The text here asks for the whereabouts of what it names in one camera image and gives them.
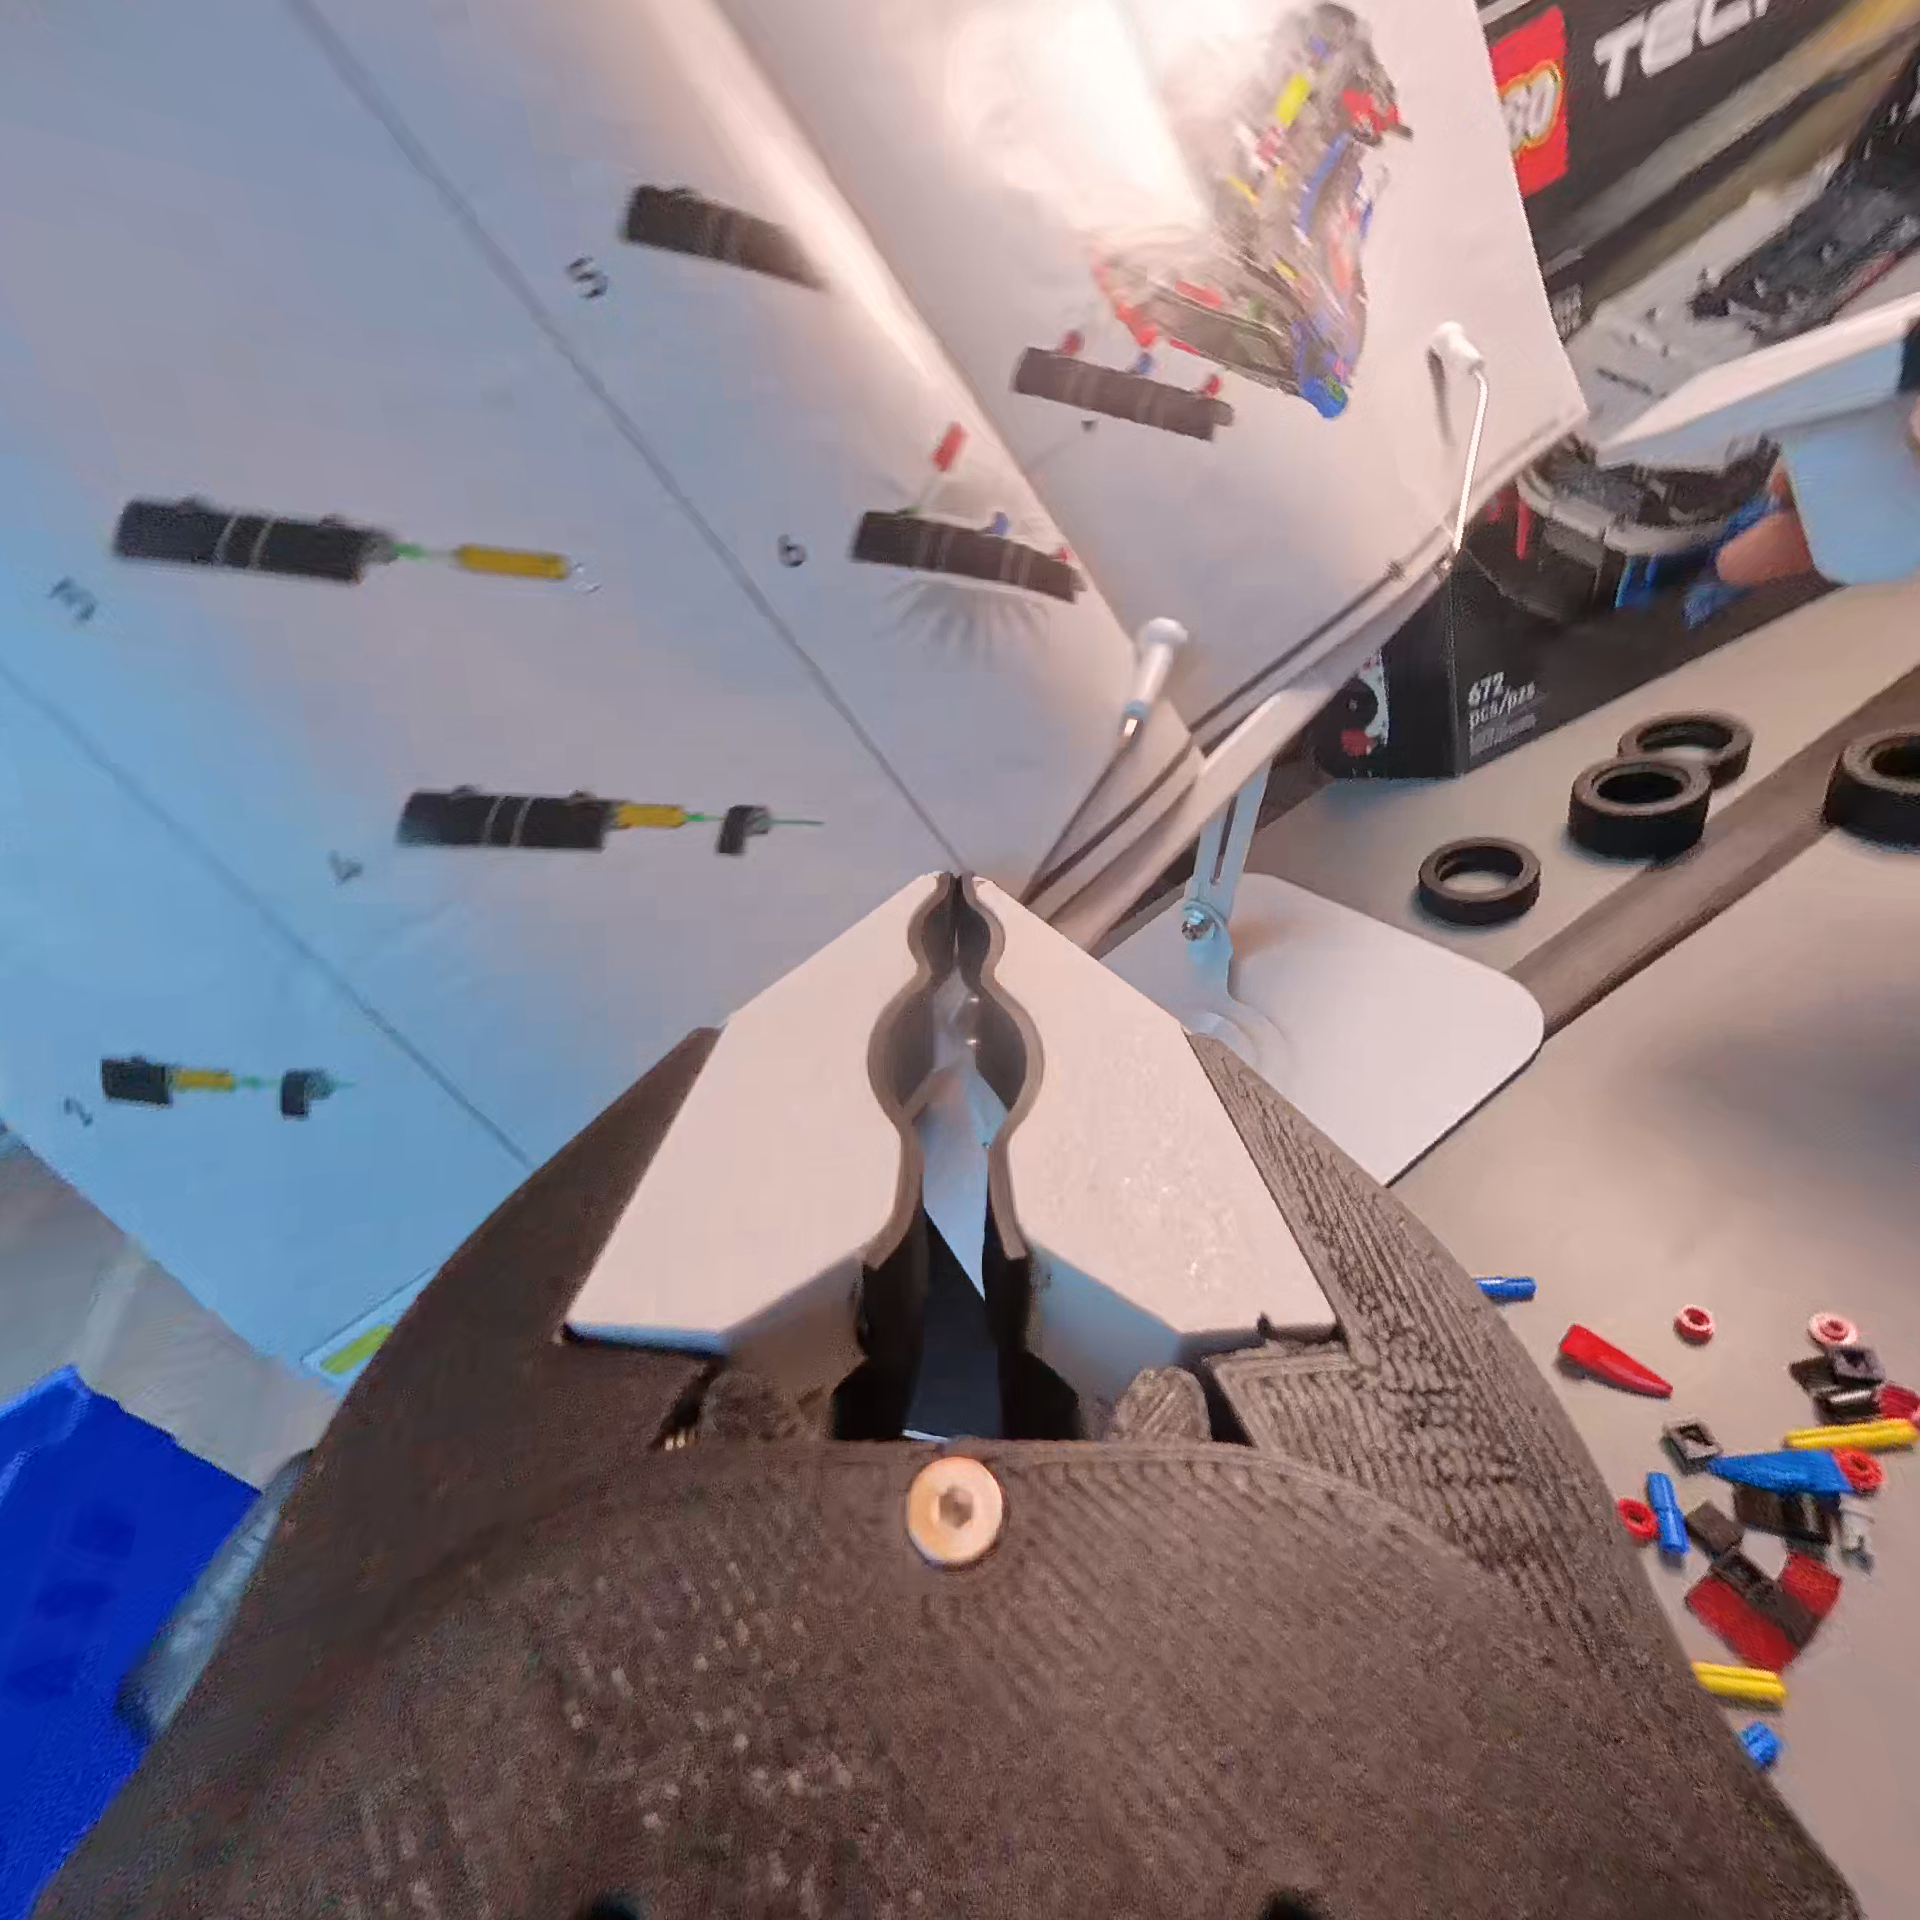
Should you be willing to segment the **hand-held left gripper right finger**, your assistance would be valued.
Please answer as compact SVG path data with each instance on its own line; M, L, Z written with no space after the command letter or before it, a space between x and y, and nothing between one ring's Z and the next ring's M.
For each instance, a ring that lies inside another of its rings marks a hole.
M1098 1422L1141 1372L1338 1330L1174 1016L975 875L964 984L998 1102L980 1288L1003 1422Z

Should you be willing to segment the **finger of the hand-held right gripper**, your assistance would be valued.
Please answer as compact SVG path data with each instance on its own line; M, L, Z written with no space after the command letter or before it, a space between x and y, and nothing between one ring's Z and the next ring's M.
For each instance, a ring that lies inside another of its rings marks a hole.
M1594 440L1597 464L1714 468L1916 394L1917 296L1871 307L1693 376L1635 423Z

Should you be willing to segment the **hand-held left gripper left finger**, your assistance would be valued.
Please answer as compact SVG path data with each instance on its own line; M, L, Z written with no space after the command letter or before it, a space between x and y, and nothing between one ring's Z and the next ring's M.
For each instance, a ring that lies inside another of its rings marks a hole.
M579 1339L714 1360L902 1430L927 1304L916 1115L953 878L908 883L734 1010L566 1311Z

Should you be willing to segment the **lego set cardboard box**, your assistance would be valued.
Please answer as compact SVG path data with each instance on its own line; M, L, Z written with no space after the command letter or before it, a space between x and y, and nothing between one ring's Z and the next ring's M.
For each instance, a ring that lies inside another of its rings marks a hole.
M1315 721L1332 779L1450 779L1825 595L1731 588L1764 443L1597 443L1693 376L1916 290L1917 6L1482 6L1590 416L1479 511L1447 586Z

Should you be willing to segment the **pile of loose lego pieces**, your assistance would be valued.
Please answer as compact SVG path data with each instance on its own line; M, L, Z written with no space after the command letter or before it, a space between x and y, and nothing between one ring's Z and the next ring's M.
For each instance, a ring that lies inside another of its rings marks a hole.
M1916 1311L1853 1270L1590 1299L1471 1259L1585 1427L1617 1527L1748 1770L1836 1822L1916 1810Z

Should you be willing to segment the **person's right hand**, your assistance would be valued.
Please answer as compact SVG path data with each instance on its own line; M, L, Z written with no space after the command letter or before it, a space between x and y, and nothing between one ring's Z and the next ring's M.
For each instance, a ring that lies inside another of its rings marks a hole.
M1764 491L1735 518L1714 552L1711 575L1718 586L1737 592L1817 576L1786 459L1771 467Z

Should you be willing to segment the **white flat pad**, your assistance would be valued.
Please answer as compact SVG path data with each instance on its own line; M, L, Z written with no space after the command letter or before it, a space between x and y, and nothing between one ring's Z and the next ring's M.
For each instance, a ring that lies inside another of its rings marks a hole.
M1502 972L1250 874L1281 726L1302 722L1276 695L1206 754L1183 891L1102 960L1389 1184L1534 1060L1545 1010Z

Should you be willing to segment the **metal page holder clip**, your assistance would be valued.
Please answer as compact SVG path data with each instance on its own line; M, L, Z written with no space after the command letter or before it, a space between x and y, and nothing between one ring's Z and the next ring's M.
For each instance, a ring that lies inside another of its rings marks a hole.
M1137 632L1137 664L1127 702L1121 708L1117 740L1130 746L1161 705L1173 666L1189 644L1187 624L1154 615Z
M1426 590L1447 576L1465 543L1491 371L1485 351L1459 321L1379 321L1389 568L1405 592Z

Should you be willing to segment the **white folded sheet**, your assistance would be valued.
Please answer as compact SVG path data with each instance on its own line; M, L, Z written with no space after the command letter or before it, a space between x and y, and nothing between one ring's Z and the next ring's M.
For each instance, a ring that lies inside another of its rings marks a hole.
M4 1118L322 1363L902 880L1092 942L1580 418L1477 6L4 6ZM1189 644L1117 740L1137 632Z

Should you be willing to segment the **blue plastic bin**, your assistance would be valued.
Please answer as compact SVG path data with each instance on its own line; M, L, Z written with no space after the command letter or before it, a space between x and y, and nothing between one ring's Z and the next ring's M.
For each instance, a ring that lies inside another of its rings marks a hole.
M253 1487L73 1368L2 1409L2 1916L34 1910L142 1763L127 1671Z

